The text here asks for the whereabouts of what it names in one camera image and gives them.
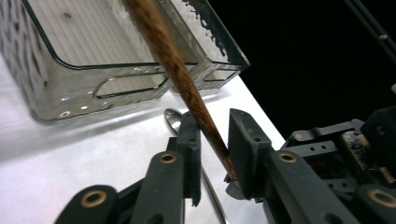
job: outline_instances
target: white countertop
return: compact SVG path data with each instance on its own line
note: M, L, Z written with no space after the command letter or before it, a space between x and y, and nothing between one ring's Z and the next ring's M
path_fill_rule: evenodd
M53 223L71 198L92 185L120 191L143 178L151 157L166 150L163 111L187 107L177 93L138 105L44 124L34 120L0 57L0 223ZM248 112L279 149L284 139L240 77L203 93L225 143L230 108ZM261 203L237 201L226 192L226 175L205 137L202 163L231 224L267 223ZM205 186L198 207L186 200L186 223L219 223Z

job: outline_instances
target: metal utensil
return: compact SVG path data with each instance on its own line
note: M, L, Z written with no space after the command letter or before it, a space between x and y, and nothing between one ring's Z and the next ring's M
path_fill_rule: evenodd
M182 114L174 108L165 109L164 114L165 114L165 119L168 122L169 126L171 126L172 130L174 130L175 133L178 134L180 124L181 124ZM204 181L204 184L207 188L207 191L209 192L210 200L215 205L215 208L219 215L219 219L220 219L221 223L229 224L229 222L227 221L227 217L225 216L224 209L222 208L221 203L219 201L219 197L216 194L215 190L213 189L212 184L210 183L210 180L206 174L204 166L201 166L201 173L202 173L202 179Z

